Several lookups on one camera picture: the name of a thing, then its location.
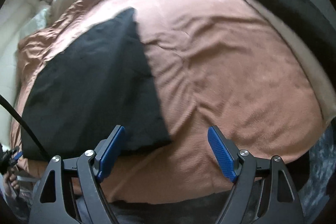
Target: bed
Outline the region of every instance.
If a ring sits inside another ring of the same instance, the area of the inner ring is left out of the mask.
[[[297,160],[311,147],[310,153],[318,154],[332,141],[331,129],[323,132],[333,114],[324,112],[325,101],[312,85],[314,76],[309,77],[309,68],[293,54],[280,30],[245,0],[54,0],[49,28],[19,44],[18,112],[22,113],[35,77],[48,60],[92,26],[127,7],[137,11],[139,34],[173,143],[149,155],[120,158],[102,184],[110,202],[174,204],[199,198],[197,203],[203,196],[228,191],[231,183],[223,178],[206,141],[212,124],[255,156],[278,154],[285,162]],[[51,40],[43,44],[33,64],[30,55],[36,42],[46,36]],[[322,81],[334,96],[328,77]],[[14,145],[21,145],[15,122]],[[334,156],[328,160],[328,171],[320,177],[324,181],[331,177],[335,164]],[[317,159],[310,163],[312,169],[321,166]],[[19,165],[38,178],[46,163],[23,159]],[[315,203],[319,203],[323,187],[314,191],[305,184],[302,200],[317,195]],[[307,219],[312,218],[315,203],[303,202]]]

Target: finger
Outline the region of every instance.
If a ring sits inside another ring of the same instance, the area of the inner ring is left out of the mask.
[[[8,179],[9,179],[9,172],[7,172],[6,174],[3,175],[3,179],[4,179],[4,181],[8,181]]]
[[[15,174],[11,174],[11,176],[9,177],[10,181],[14,181],[16,180],[16,178],[17,178],[17,175]]]
[[[12,187],[15,187],[18,185],[18,181],[17,180],[14,180],[12,183],[11,183]]]

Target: wrinkled fabric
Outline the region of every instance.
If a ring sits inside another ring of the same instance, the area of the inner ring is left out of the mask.
[[[328,75],[323,70],[314,53],[304,41],[282,20],[272,14],[256,0],[246,0],[279,32],[300,62],[319,102],[325,128],[336,117],[336,93]]]
[[[257,0],[301,37],[336,88],[336,30],[310,0]]]
[[[172,203],[230,190],[207,142],[214,124],[238,148],[257,157],[280,155],[285,162],[319,139],[320,107],[300,64],[244,0],[79,0],[51,28],[21,42],[19,112],[46,62],[127,7],[137,10],[173,142],[149,155],[119,157],[101,184],[108,201]],[[11,139],[20,144],[15,123]],[[43,173],[37,162],[19,165]]]

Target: blue gripper pad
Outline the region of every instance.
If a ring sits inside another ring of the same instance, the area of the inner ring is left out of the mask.
[[[99,171],[96,179],[101,183],[111,173],[112,167],[120,155],[121,149],[126,140],[126,132],[124,127],[120,127],[114,138],[108,145],[100,160]]]
[[[20,151],[18,152],[14,157],[13,157],[13,160],[19,160],[19,158],[23,155],[23,152]]]
[[[235,182],[238,176],[234,168],[234,159],[213,127],[209,127],[208,142],[218,161],[223,175],[231,182]]]

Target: dark fabric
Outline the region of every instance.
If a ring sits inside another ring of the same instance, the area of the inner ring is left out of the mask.
[[[331,126],[332,126],[333,132],[334,132],[334,144],[336,144],[336,119],[332,119]]]
[[[120,224],[214,224],[228,195],[229,191],[167,204],[118,201],[110,207]]]
[[[50,155],[77,157],[125,127],[123,154],[170,143],[130,8],[100,23],[39,73],[22,117]],[[42,160],[26,132],[24,157]]]
[[[17,217],[21,224],[28,224],[30,209],[27,203],[20,197],[11,198],[6,196],[8,207],[12,210],[13,214]]]
[[[336,89],[336,30],[310,0],[257,0],[314,53]]]
[[[326,188],[326,194],[329,195],[329,200],[323,206],[321,213],[315,219],[313,224],[335,223],[336,209],[336,172],[332,175]]]
[[[0,194],[0,223],[21,224],[21,222],[13,214],[13,211],[6,204],[6,201],[4,200],[1,194]]]
[[[336,164],[336,146],[333,136],[333,128],[329,126],[309,150],[309,179],[298,192],[307,224],[314,221],[333,195],[332,191],[329,190],[332,189],[330,186],[332,185],[332,174],[335,172]],[[298,168],[298,172],[303,170],[302,167]]]

